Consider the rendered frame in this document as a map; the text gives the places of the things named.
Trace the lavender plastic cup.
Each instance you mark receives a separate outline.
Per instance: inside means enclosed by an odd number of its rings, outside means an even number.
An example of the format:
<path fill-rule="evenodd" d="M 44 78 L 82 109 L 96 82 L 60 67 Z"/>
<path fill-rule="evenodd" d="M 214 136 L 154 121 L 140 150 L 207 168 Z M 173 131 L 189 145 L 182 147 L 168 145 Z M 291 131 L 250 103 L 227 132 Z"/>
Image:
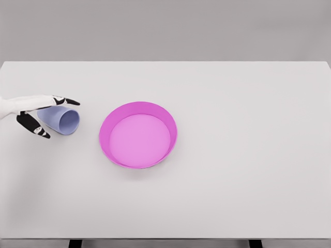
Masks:
<path fill-rule="evenodd" d="M 62 135 L 76 131 L 80 123 L 79 113 L 64 106 L 51 106 L 37 111 L 38 118 L 49 128 Z"/>

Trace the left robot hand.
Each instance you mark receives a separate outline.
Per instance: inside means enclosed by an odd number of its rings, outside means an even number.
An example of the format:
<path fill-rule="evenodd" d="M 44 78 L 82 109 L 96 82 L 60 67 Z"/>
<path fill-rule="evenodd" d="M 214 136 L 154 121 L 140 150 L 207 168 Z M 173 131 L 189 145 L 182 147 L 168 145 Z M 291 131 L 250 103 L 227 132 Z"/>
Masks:
<path fill-rule="evenodd" d="M 16 121 L 29 132 L 50 139 L 49 133 L 29 113 L 63 104 L 80 105 L 75 100 L 55 95 L 33 95 L 10 99 L 4 99 L 0 96 L 0 120 L 8 115 L 16 115 Z"/>

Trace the pink round plate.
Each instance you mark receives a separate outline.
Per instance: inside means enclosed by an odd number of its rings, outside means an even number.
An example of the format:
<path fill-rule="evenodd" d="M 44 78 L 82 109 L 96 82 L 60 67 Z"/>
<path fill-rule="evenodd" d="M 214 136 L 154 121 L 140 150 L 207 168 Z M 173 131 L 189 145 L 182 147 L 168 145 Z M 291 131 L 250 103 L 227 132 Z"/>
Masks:
<path fill-rule="evenodd" d="M 130 102 L 114 109 L 103 121 L 99 144 L 116 165 L 132 169 L 152 167 L 165 160 L 178 136 L 173 116 L 150 102 Z"/>

